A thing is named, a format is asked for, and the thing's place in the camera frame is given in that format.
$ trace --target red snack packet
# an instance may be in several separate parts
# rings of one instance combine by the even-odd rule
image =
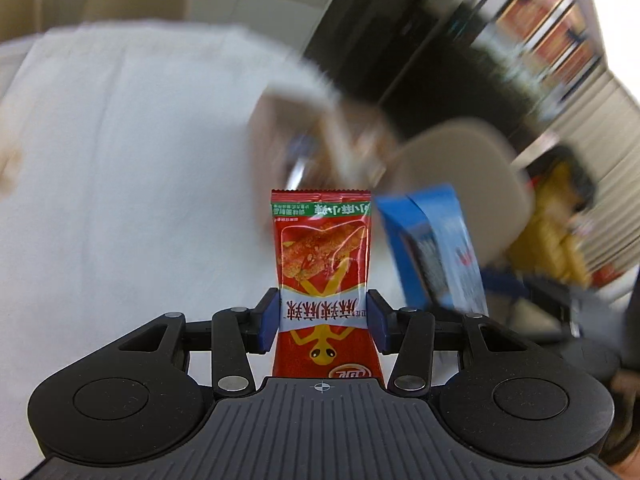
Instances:
[[[382,377],[367,331],[371,195],[273,191],[280,333],[273,375]]]

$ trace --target blue package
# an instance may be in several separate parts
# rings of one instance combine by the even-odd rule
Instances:
[[[407,306],[487,315],[478,261],[449,185],[377,197]]]

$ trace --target brand logo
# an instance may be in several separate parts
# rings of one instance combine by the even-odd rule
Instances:
[[[356,379],[359,377],[371,377],[371,370],[366,366],[348,363],[337,366],[329,372],[331,379]]]

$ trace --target table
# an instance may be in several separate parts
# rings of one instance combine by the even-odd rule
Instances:
[[[47,376],[164,312],[210,319],[276,284],[247,156],[267,86],[333,95],[298,54],[235,27],[87,25],[0,47],[0,135],[24,150],[0,202],[3,480],[42,458],[26,405]],[[374,236],[370,286],[401,306]],[[250,357],[257,383],[272,359]],[[210,384],[208,354],[190,375]]]

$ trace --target green label strip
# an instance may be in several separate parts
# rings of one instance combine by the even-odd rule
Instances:
[[[273,216],[361,216],[371,213],[371,202],[271,202]]]

